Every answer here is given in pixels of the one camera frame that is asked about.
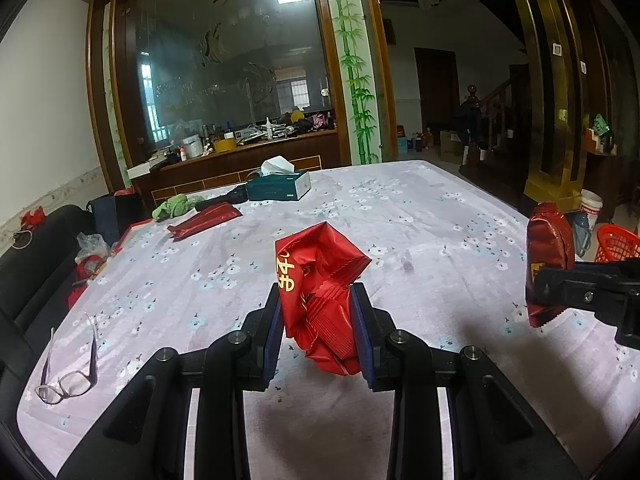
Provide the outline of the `dark red snack packet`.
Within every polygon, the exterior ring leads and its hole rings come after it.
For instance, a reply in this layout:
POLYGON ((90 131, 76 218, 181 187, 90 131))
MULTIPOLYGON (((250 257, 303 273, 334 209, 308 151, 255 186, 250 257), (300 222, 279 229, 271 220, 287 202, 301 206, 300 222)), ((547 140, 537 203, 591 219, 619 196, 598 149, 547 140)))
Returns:
POLYGON ((575 249, 570 222, 556 203, 538 204, 529 217, 526 233, 525 300, 529 325, 539 328, 553 320, 565 308, 552 306, 535 296, 534 281, 543 268, 572 270, 575 249))

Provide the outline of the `red foil wrapper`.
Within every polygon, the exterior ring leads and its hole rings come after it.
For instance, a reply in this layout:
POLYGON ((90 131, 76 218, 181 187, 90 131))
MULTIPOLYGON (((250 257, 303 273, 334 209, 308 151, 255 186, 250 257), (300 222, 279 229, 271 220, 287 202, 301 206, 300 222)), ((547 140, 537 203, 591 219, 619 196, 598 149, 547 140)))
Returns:
POLYGON ((274 244, 286 336, 322 372, 360 372, 349 312, 349 286, 371 262, 329 223, 274 244))

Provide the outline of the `red plastic mesh basket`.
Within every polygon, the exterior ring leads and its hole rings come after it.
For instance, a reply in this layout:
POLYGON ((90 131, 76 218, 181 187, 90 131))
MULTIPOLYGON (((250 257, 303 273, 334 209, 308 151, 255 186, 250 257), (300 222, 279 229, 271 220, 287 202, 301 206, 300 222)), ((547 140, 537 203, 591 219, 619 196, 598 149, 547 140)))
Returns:
POLYGON ((607 263, 640 257, 640 237, 615 224, 600 226, 597 241, 595 262, 607 263))

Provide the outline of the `white plastic bucket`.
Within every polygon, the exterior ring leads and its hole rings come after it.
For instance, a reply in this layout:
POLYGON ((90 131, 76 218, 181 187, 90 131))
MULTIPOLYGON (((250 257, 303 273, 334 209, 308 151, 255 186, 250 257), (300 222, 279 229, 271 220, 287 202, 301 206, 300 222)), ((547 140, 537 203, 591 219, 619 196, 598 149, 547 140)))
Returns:
POLYGON ((586 188, 580 192, 580 210, 587 215, 589 229, 593 230, 603 206, 602 198, 586 188))

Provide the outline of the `purple floral bed sheet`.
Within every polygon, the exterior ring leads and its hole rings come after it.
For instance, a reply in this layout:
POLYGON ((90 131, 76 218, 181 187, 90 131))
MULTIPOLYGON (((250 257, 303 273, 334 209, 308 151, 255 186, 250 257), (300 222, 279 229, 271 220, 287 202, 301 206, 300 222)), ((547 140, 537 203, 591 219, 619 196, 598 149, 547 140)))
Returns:
POLYGON ((244 398, 256 479, 382 479, 393 397, 324 370, 355 354, 346 286, 439 350, 480 347, 584 474, 639 414, 639 355, 590 313, 530 325, 527 220, 427 162, 315 171, 296 202, 247 202, 185 240, 134 231, 29 377, 17 426, 55 474, 152 354, 208 347, 270 294, 286 333, 268 390, 244 398))

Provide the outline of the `flat dark red packet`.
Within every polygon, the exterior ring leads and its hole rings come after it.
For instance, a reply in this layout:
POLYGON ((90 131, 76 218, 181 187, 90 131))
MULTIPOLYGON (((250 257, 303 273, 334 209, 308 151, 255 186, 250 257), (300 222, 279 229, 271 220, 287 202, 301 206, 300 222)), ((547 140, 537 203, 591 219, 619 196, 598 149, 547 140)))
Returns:
POLYGON ((190 219, 176 226, 168 226, 168 232, 173 240, 184 240, 187 237, 206 231, 214 226, 220 226, 235 218, 241 217, 241 211, 229 203, 220 203, 198 212, 190 219))

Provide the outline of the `teal tissue box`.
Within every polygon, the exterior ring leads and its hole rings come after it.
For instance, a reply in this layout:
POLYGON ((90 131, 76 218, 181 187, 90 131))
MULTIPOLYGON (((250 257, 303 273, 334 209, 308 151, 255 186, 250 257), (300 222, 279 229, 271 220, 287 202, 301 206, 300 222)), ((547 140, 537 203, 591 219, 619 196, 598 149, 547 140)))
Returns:
POLYGON ((252 202, 297 202, 310 190, 309 172, 296 170, 292 162, 280 155, 266 159, 246 181, 247 198, 252 202))

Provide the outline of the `green cloth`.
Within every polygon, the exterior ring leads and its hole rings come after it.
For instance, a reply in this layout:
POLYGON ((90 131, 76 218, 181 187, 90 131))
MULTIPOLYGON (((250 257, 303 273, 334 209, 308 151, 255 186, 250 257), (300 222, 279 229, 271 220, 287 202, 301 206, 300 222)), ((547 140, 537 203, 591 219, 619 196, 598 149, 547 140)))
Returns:
POLYGON ((162 222, 181 217, 194 209, 195 206, 203 200, 204 198, 198 195, 186 196, 184 194, 178 194, 171 196, 152 211, 152 219, 156 222, 162 222))

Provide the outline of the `wooden counter cabinet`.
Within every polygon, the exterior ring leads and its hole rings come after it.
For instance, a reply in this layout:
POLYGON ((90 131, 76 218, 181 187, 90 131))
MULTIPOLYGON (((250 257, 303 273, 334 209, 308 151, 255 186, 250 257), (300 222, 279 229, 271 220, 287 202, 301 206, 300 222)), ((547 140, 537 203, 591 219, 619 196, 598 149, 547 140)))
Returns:
POLYGON ((321 130, 260 142, 162 167, 135 178, 132 185, 145 206, 152 209, 171 196, 243 183, 274 156, 284 157, 297 170, 341 167, 348 163, 346 136, 337 130, 321 130))

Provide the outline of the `eyeglasses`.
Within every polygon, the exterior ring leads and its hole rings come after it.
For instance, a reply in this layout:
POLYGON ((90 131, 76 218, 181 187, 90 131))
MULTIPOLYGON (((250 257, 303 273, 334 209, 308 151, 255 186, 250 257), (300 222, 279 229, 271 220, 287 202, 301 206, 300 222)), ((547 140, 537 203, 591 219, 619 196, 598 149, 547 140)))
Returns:
POLYGON ((56 328, 50 328, 39 382, 34 388, 36 398, 44 405, 55 406, 79 398, 98 384, 98 328, 94 318, 87 313, 84 313, 82 320, 90 330, 90 341, 85 351, 86 362, 79 364, 68 360, 66 367, 60 368, 55 375, 51 373, 51 364, 56 347, 56 328))

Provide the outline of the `black sofa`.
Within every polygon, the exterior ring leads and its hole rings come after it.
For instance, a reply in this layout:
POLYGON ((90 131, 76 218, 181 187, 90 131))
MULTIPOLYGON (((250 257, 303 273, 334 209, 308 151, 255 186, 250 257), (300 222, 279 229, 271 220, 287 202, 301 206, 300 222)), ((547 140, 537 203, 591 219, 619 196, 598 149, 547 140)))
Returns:
POLYGON ((93 215, 66 205, 46 215, 32 241, 1 256, 1 475, 49 479, 51 474, 17 427, 17 408, 30 375, 68 312, 75 281, 77 235, 96 232, 93 215))

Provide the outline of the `bamboo painted pillar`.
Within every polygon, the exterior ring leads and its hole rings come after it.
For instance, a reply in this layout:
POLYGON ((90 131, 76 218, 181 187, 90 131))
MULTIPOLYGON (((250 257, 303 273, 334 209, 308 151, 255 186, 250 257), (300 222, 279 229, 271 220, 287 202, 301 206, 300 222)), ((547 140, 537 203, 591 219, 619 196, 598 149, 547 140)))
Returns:
POLYGON ((382 160, 378 97, 361 0, 329 0, 354 165, 382 160))

